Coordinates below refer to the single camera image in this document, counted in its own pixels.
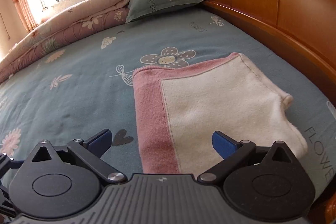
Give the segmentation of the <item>pink and cream sweater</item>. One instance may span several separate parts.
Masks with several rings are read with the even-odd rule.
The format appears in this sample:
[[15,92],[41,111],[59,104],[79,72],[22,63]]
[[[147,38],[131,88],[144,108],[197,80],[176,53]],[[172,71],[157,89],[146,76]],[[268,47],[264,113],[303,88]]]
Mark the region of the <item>pink and cream sweater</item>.
[[292,96],[241,53],[179,69],[137,69],[133,89],[146,173],[199,175],[211,168],[221,161],[215,131],[259,146],[281,140],[297,158],[307,154],[306,140],[285,115]]

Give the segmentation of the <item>teal floral bed sheet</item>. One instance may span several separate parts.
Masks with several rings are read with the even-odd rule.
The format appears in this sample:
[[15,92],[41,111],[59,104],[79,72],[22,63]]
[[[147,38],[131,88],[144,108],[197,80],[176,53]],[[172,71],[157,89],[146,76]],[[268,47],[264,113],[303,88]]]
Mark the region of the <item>teal floral bed sheet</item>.
[[308,142],[302,165],[321,194],[335,175],[335,110],[302,73],[234,25],[201,9],[122,24],[50,53],[1,84],[1,152],[23,160],[40,140],[53,145],[113,134],[103,159],[133,174],[143,171],[131,75],[141,57],[172,51],[193,65],[248,56],[294,102],[286,112]]

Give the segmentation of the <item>folded pink floral quilt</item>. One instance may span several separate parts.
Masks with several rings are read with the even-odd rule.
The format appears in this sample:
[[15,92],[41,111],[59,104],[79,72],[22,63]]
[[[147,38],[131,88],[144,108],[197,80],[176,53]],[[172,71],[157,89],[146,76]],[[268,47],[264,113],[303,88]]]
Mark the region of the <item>folded pink floral quilt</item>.
[[86,0],[49,18],[1,61],[1,82],[49,53],[97,32],[126,23],[130,0]]

